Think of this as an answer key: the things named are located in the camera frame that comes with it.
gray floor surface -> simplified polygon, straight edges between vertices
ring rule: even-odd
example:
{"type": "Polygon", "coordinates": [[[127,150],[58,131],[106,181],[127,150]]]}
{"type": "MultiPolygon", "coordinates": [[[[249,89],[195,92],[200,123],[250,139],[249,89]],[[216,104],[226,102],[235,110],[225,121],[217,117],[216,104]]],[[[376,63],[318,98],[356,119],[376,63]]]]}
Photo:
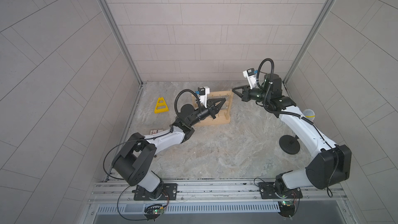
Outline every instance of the gray floor surface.
{"type": "MultiPolygon", "coordinates": [[[[147,82],[129,130],[149,134],[150,129],[164,128],[174,122],[174,100],[183,89],[196,91],[231,90],[247,82],[147,82]],[[164,97],[168,112],[154,113],[158,97],[164,97]]],[[[178,109],[192,103],[191,95],[183,93],[178,109]]],[[[242,102],[233,97],[229,124],[194,127],[192,137],[160,152],[153,159],[151,170],[163,179],[174,178],[274,178],[276,175],[306,167],[311,156],[301,144],[296,155],[286,154],[279,147],[282,135],[292,130],[254,101],[242,102]]]]}

microphone head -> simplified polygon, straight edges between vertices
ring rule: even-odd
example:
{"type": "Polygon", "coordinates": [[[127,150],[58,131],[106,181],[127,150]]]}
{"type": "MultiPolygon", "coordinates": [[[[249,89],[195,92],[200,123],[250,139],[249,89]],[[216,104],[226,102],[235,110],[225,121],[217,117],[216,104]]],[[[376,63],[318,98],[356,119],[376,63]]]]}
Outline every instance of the microphone head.
{"type": "Polygon", "coordinates": [[[305,109],[302,114],[309,120],[314,121],[315,112],[311,109],[305,109]]]}

black cable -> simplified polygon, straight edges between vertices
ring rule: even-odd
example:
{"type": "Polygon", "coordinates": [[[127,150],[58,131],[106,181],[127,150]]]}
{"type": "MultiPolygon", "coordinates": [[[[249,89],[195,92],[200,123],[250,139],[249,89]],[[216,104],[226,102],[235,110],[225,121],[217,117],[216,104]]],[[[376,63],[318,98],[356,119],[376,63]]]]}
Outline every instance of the black cable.
{"type": "Polygon", "coordinates": [[[120,194],[119,198],[117,199],[116,208],[117,208],[117,212],[119,213],[119,215],[120,215],[123,219],[126,219],[126,220],[133,220],[133,219],[128,219],[128,218],[122,216],[122,214],[119,212],[119,199],[120,199],[120,197],[122,196],[122,194],[126,191],[126,189],[128,189],[129,187],[131,187],[131,186],[128,186],[127,188],[125,188],[125,189],[122,191],[122,193],[120,194]]]}
{"type": "Polygon", "coordinates": [[[170,131],[169,131],[168,133],[163,134],[163,135],[160,135],[160,136],[157,136],[157,137],[147,138],[147,139],[129,140],[129,141],[126,141],[126,142],[123,142],[123,143],[120,143],[120,144],[116,145],[115,147],[113,147],[112,149],[110,149],[110,150],[108,151],[108,153],[105,155],[105,157],[103,158],[103,161],[102,161],[102,169],[103,169],[103,171],[104,171],[105,174],[107,174],[109,177],[112,177],[112,178],[115,178],[115,179],[119,179],[119,180],[124,180],[124,178],[113,177],[113,176],[111,176],[111,175],[106,171],[106,169],[105,169],[105,159],[106,159],[106,157],[109,155],[109,153],[111,153],[111,151],[112,151],[113,149],[115,149],[115,148],[118,147],[118,146],[121,146],[122,144],[125,144],[125,143],[128,143],[128,142],[136,142],[136,141],[144,141],[144,140],[155,139],[155,138],[163,137],[163,136],[169,134],[170,132],[172,132],[172,129],[170,129],[170,131]]]}
{"type": "Polygon", "coordinates": [[[328,142],[325,141],[325,143],[333,150],[333,153],[336,154],[336,158],[337,158],[336,166],[334,167],[333,173],[330,175],[328,186],[326,187],[326,192],[328,193],[328,196],[330,198],[332,198],[333,192],[330,190],[329,185],[330,185],[331,178],[333,177],[333,174],[336,172],[337,166],[339,165],[339,154],[337,154],[337,152],[329,145],[328,142]]]}
{"type": "Polygon", "coordinates": [[[200,105],[200,99],[199,99],[198,94],[195,93],[194,91],[190,90],[190,89],[184,89],[184,90],[182,90],[181,92],[179,92],[179,93],[177,94],[176,100],[174,101],[174,111],[176,112],[176,115],[178,116],[178,115],[180,114],[180,113],[178,112],[178,109],[177,109],[177,102],[178,102],[178,99],[179,99],[179,97],[180,97],[183,93],[185,93],[185,92],[190,92],[191,94],[193,94],[193,96],[196,98],[196,101],[197,101],[197,103],[198,103],[199,112],[201,113],[201,112],[202,112],[202,106],[200,105]]]}

